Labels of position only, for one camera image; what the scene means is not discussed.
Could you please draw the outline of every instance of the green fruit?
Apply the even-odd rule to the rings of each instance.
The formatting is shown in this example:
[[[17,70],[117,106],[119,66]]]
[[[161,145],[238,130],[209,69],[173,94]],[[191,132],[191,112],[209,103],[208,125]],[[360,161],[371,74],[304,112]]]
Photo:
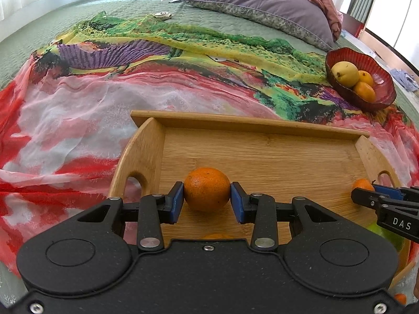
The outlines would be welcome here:
[[[402,236],[399,236],[398,234],[395,234],[387,229],[384,229],[380,226],[378,226],[376,223],[370,224],[367,229],[370,232],[373,232],[385,239],[387,239],[388,241],[391,242],[391,244],[395,247],[395,249],[397,250],[397,252],[399,253],[404,245],[404,238]]]

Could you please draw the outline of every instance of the gray pillow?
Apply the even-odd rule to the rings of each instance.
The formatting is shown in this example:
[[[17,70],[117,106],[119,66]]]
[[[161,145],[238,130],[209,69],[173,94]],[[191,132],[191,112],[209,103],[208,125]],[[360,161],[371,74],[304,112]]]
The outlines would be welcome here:
[[[333,37],[321,9],[308,0],[181,0],[194,7],[249,19],[298,37],[324,51]]]

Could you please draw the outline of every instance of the wooden tray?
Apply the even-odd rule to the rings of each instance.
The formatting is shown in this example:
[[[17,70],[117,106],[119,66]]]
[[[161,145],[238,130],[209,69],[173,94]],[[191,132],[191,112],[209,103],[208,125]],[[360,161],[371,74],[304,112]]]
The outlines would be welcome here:
[[[262,192],[277,202],[307,197],[366,226],[374,211],[355,205],[351,187],[358,178],[375,180],[381,173],[401,186],[368,133],[331,126],[250,117],[162,111],[132,111],[139,127],[118,163],[109,197],[124,197],[128,177],[143,195],[167,193],[197,167],[210,166],[238,181],[247,193]],[[173,238],[200,239],[224,233],[251,238],[252,224],[240,225],[228,203],[216,213],[192,211],[184,203],[175,225],[162,225],[165,244]],[[278,223],[279,242],[291,236]],[[406,266],[401,262],[400,270]]]

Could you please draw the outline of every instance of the fruit bowl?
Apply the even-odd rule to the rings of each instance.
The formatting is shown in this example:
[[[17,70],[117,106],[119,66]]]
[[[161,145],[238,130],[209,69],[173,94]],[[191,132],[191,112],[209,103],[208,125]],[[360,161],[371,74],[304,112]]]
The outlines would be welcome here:
[[[352,62],[360,71],[369,72],[374,79],[374,89],[376,93],[375,102],[367,102],[363,100],[350,88],[347,88],[336,80],[332,74],[332,67],[339,61]],[[393,79],[391,75],[369,55],[355,52],[354,50],[344,47],[335,51],[330,51],[326,55],[326,74],[327,80],[332,87],[347,102],[360,108],[364,112],[374,112],[382,110],[390,106],[396,97]]]

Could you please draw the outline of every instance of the mattress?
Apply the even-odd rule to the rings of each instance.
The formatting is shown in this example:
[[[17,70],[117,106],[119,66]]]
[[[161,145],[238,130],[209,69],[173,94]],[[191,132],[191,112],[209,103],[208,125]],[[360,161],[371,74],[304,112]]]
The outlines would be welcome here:
[[[305,52],[325,54],[323,51],[285,34],[249,20],[235,16],[194,8],[183,3],[169,4],[160,0],[86,0],[77,2],[56,11],[50,12],[31,22],[0,43],[0,90],[14,77],[29,54],[54,39],[55,35],[66,31],[80,20],[87,20],[101,11],[119,18],[135,18],[149,13],[170,12],[173,18],[168,22],[185,23],[212,28],[230,33],[259,36],[267,40],[281,38],[287,40],[294,48]],[[341,37],[337,47],[356,48]],[[398,93],[398,104],[414,121],[419,116],[403,93]],[[397,288],[413,288],[414,273],[410,273]],[[0,263],[0,300],[7,306],[16,302],[26,292],[22,281]]]

